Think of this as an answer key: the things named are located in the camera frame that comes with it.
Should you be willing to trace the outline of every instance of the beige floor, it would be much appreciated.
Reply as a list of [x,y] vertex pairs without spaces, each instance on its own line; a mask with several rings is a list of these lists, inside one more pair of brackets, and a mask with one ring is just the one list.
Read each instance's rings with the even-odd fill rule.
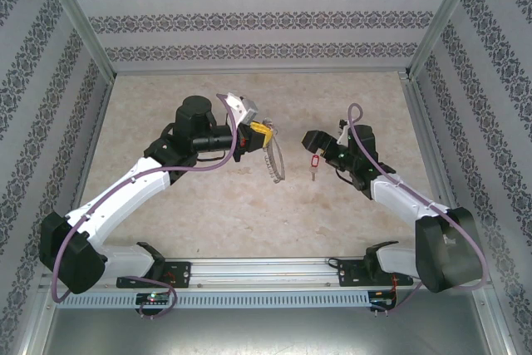
[[275,185],[259,150],[237,164],[188,173],[124,221],[108,244],[147,241],[167,257],[311,257],[363,254],[389,239],[412,241],[413,231],[383,205],[341,182],[322,162],[317,179],[300,144],[307,130],[337,136],[352,101],[377,138],[381,160],[430,195],[419,147],[396,73],[120,76],[116,80],[86,185],[88,201],[122,176],[175,118],[189,95],[213,102],[216,93],[253,99],[258,120],[278,127],[287,179]]

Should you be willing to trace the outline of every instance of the patterned wallpaper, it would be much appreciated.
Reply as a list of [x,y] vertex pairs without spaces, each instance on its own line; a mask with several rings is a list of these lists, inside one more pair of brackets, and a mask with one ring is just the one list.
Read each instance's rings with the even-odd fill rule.
[[407,67],[441,0],[78,0],[117,71]]
[[532,353],[531,10],[532,0],[461,0],[418,77],[518,353]]
[[39,224],[66,212],[110,91],[58,0],[0,0],[0,353],[42,271]]

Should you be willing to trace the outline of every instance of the robotic arm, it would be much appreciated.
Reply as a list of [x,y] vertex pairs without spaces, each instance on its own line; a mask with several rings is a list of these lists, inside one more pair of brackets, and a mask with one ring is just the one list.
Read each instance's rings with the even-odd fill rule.
[[[229,93],[225,102],[237,127],[233,157],[239,162],[242,154],[265,147],[273,132],[253,121],[258,110],[252,101]],[[198,162],[199,153],[231,148],[232,127],[217,125],[211,108],[212,104],[205,97],[187,97],[175,113],[175,123],[163,130],[144,151],[144,157],[115,184],[64,217],[52,212],[42,221],[39,256],[53,270],[63,240],[81,218],[86,219],[68,242],[59,268],[59,279],[73,293],[83,293],[104,278],[131,275],[160,280],[160,264],[165,262],[164,257],[151,246],[146,243],[131,247],[107,246],[104,242],[127,216],[186,172],[163,170],[165,167],[192,167]],[[103,202],[90,213],[91,207],[99,201]]]
[[303,146],[312,153],[321,149],[321,156],[327,164],[337,172],[349,172],[355,189],[368,199],[385,205],[416,232],[414,249],[401,246],[396,241],[368,248],[364,257],[368,274],[375,276],[385,272],[412,276],[420,279],[433,293],[480,279],[482,266],[479,256],[466,238],[435,209],[443,211],[478,243],[471,213],[464,208],[450,210],[427,199],[406,185],[394,169],[378,162],[375,136],[370,126],[356,125],[354,129],[368,155],[386,175],[368,159],[346,121],[340,121],[340,129],[342,135],[338,140],[323,131],[308,131],[303,138]]

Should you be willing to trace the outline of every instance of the purple cable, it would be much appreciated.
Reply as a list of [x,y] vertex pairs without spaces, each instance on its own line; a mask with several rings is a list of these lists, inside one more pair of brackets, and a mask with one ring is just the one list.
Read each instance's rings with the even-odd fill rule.
[[[358,116],[358,118],[354,121],[352,119],[352,109],[353,107],[356,107],[359,112],[360,112],[360,115]],[[440,217],[442,217],[443,219],[446,220],[446,222],[448,222],[453,228],[455,228],[456,230],[458,230],[458,233],[460,233],[464,239],[470,244],[470,246],[473,248],[473,250],[475,251],[477,257],[479,257],[479,261],[480,261],[480,264],[482,265],[482,278],[480,279],[480,282],[473,285],[473,286],[455,286],[455,288],[458,288],[458,289],[461,289],[461,290],[464,290],[464,291],[473,291],[473,290],[477,290],[478,288],[481,288],[482,286],[484,286],[486,284],[486,282],[488,281],[488,264],[486,263],[486,260],[485,260],[485,256],[484,254],[482,253],[482,250],[480,249],[480,247],[478,246],[477,243],[475,243],[475,241],[471,238],[471,236],[469,236],[467,234],[467,232],[461,227],[459,226],[454,220],[452,220],[449,216],[447,216],[446,213],[444,213],[442,210],[436,208],[434,205],[432,205],[429,201],[425,200],[422,196],[420,196],[419,194],[417,194],[414,190],[412,190],[410,187],[408,186],[405,186],[403,185],[401,182],[399,182],[398,180],[392,178],[373,158],[372,156],[367,152],[366,148],[364,147],[364,145],[361,143],[360,141],[360,138],[358,137],[358,134],[357,132],[355,131],[355,122],[358,122],[361,120],[363,116],[363,111],[362,111],[362,107],[360,107],[359,104],[357,103],[352,103],[349,108],[347,109],[347,119],[349,120],[349,128],[351,129],[351,133],[353,135],[353,137],[355,138],[355,141],[357,142],[357,145],[358,147],[360,148],[360,150],[362,150],[362,153],[364,153],[364,155],[370,160],[370,162],[375,166],[375,168],[377,168],[377,170],[383,175],[385,176],[388,180],[390,180],[394,185],[397,185],[399,186],[401,189],[403,189],[404,191],[406,191],[409,195],[411,195],[413,198],[415,198],[416,200],[420,201],[425,207],[428,207],[430,208],[431,210],[435,211]],[[402,305],[403,303],[405,303],[407,300],[409,300],[411,298],[411,296],[421,287],[421,284],[418,284],[417,287],[414,289],[414,291],[411,292],[411,294],[405,298],[405,300],[400,303],[399,305]]]
[[414,296],[415,293],[417,293],[417,290],[419,290],[421,288],[421,286],[423,285],[422,282],[419,282],[417,284],[417,286],[412,290],[412,292],[410,294],[408,294],[406,296],[405,299],[403,299],[398,305],[396,305],[394,308],[390,309],[388,311],[388,313],[394,313],[396,312],[400,307],[402,307],[405,303],[407,303],[408,301],[410,301],[412,299],[412,297]]
[[90,219],[90,215],[94,214],[94,212],[104,203],[106,202],[112,195],[114,195],[118,190],[120,190],[122,187],[128,185],[128,184],[134,184],[135,181],[142,176],[146,176],[149,174],[154,174],[155,172],[169,172],[172,170],[184,170],[187,172],[206,172],[209,170],[216,170],[220,168],[221,166],[224,166],[229,162],[231,157],[233,156],[234,150],[236,149],[236,141],[237,141],[237,125],[236,120],[234,119],[233,112],[231,111],[231,107],[229,107],[229,104],[227,104],[227,101],[225,98],[227,96],[224,95],[216,95],[224,103],[225,109],[227,110],[227,114],[229,115],[229,119],[231,120],[231,126],[233,130],[233,140],[231,141],[231,148],[229,149],[229,153],[225,156],[223,160],[221,160],[218,164],[210,165],[210,166],[201,166],[201,167],[192,167],[192,166],[162,166],[160,168],[153,168],[151,170],[145,170],[143,172],[140,172],[131,178],[127,180],[123,180],[121,183],[113,187],[111,190],[109,190],[105,195],[103,195],[87,212],[84,214],[80,220],[72,226],[72,229],[68,232],[65,239],[63,240],[61,247],[59,248],[59,251],[57,252],[56,262],[53,265],[53,274],[52,274],[52,299],[55,303],[62,303],[65,298],[68,297],[70,294],[70,290],[67,290],[61,297],[58,297],[57,295],[57,281],[59,280],[59,268],[61,266],[61,261],[63,258],[63,255],[65,253],[65,250],[67,249],[68,242],[71,240],[72,236],[80,229],[81,225],[84,224],[87,220]]
[[139,314],[141,318],[149,318],[150,320],[160,318],[161,316],[165,316],[177,304],[177,293],[175,289],[169,284],[158,282],[157,280],[152,280],[152,279],[138,278],[136,276],[125,276],[124,279],[136,280],[137,282],[155,284],[161,287],[166,287],[168,289],[168,293],[172,293],[172,297],[173,297],[172,304],[167,309],[163,309],[156,315],[146,315],[145,313],[142,313],[142,309],[144,309],[144,306],[150,304],[150,303],[142,303],[139,308]]

